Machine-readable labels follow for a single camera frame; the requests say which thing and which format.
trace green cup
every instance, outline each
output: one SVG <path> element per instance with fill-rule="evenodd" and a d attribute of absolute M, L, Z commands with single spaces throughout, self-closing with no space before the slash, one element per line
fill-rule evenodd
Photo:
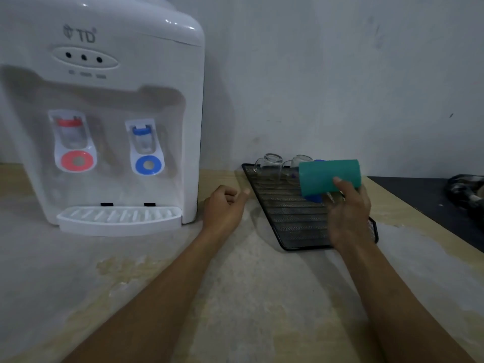
<path fill-rule="evenodd" d="M 302 162 L 299 164 L 299 183 L 303 197 L 339 191 L 333 177 L 361 186 L 360 163 L 356 159 L 325 162 Z"/>

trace cup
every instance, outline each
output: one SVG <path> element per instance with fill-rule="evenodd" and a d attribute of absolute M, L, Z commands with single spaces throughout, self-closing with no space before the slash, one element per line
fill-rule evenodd
<path fill-rule="evenodd" d="M 299 186 L 299 164 L 302 162 L 312 162 L 313 158 L 307 155 L 298 154 L 291 160 L 285 161 L 281 167 L 281 173 L 284 174 L 287 183 L 293 186 Z M 286 163 L 290 163 L 289 168 L 284 168 Z"/>
<path fill-rule="evenodd" d="M 282 168 L 282 157 L 277 154 L 267 153 L 256 160 L 254 171 L 267 186 L 274 186 L 279 183 Z"/>

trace countertop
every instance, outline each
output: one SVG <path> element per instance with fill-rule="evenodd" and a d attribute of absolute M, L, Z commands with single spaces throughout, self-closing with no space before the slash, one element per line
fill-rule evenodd
<path fill-rule="evenodd" d="M 373 181 L 378 247 L 417 298 L 484 361 L 484 254 Z M 199 200 L 242 172 L 200 171 Z M 94 238 L 47 223 L 28 179 L 0 165 L 0 360 L 58 361 L 166 267 L 200 221 L 148 237 Z M 212 261 L 174 362 L 383 362 L 333 250 L 284 252 L 255 198 Z"/>

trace water dispenser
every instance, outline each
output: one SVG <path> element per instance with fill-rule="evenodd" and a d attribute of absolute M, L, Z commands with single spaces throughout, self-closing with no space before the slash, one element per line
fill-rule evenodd
<path fill-rule="evenodd" d="M 166 0 L 0 0 L 0 116 L 46 219 L 91 236 L 195 219 L 204 34 Z"/>

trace upside-down glass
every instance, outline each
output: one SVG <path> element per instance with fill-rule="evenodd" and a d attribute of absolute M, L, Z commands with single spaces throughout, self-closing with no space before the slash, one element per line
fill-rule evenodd
<path fill-rule="evenodd" d="M 293 186 L 299 186 L 299 164 L 301 162 L 312 162 L 313 158 L 307 155 L 298 154 L 289 161 L 285 161 L 281 167 L 281 173 L 287 180 L 287 183 Z M 290 168 L 284 168 L 286 163 L 290 162 Z"/>
<path fill-rule="evenodd" d="M 259 158 L 254 164 L 257 175 L 264 180 L 266 187 L 273 187 L 279 183 L 282 168 L 282 157 L 277 154 L 267 153 Z"/>

